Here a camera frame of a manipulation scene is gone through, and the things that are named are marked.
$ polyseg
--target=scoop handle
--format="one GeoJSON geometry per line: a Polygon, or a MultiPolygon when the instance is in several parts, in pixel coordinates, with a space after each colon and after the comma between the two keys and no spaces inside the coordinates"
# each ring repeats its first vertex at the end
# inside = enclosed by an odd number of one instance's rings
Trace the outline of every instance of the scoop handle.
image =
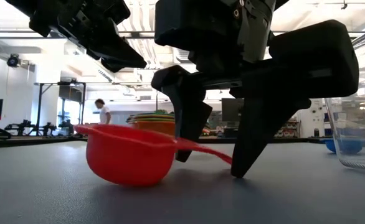
{"type": "Polygon", "coordinates": [[[192,151],[212,154],[212,155],[219,157],[223,161],[226,161],[226,163],[228,163],[230,165],[232,164],[232,158],[230,156],[228,156],[222,152],[217,152],[211,148],[201,146],[201,145],[197,144],[196,142],[193,142],[193,141],[190,141],[187,139],[177,138],[176,147],[177,147],[177,150],[192,150],[192,151]]]}

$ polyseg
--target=white t-shirt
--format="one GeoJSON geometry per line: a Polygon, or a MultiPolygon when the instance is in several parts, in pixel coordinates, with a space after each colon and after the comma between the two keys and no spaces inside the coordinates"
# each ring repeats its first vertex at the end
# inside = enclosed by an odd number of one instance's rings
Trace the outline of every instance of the white t-shirt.
{"type": "Polygon", "coordinates": [[[107,106],[103,106],[101,108],[100,112],[100,124],[106,124],[107,123],[107,113],[110,113],[110,110],[107,106]]]}

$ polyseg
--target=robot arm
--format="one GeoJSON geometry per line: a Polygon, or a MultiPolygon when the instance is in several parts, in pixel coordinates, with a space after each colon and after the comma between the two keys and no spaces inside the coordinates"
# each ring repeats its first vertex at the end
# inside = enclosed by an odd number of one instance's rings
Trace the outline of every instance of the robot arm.
{"type": "Polygon", "coordinates": [[[29,27],[43,37],[60,34],[112,72],[145,68],[146,62],[119,35],[116,25],[129,18],[124,0],[6,0],[29,16],[29,27]]]}

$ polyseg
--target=blue object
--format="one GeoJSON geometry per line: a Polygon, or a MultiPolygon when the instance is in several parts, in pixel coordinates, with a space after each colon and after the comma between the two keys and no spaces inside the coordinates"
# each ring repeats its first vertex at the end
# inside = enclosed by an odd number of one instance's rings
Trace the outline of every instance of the blue object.
{"type": "MultiPolygon", "coordinates": [[[[336,147],[333,139],[324,139],[323,141],[326,148],[328,148],[331,152],[336,153],[336,147]]],[[[361,140],[358,139],[342,139],[338,142],[338,144],[343,154],[357,154],[363,149],[363,144],[361,140]]]]}

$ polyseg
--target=clear plastic container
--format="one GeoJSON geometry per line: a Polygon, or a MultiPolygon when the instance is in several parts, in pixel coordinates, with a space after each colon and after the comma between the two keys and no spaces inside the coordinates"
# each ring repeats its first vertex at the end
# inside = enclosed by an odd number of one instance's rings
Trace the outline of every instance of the clear plastic container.
{"type": "Polygon", "coordinates": [[[359,60],[359,90],[345,98],[325,99],[339,161],[365,169],[365,36],[353,42],[359,60]]]}

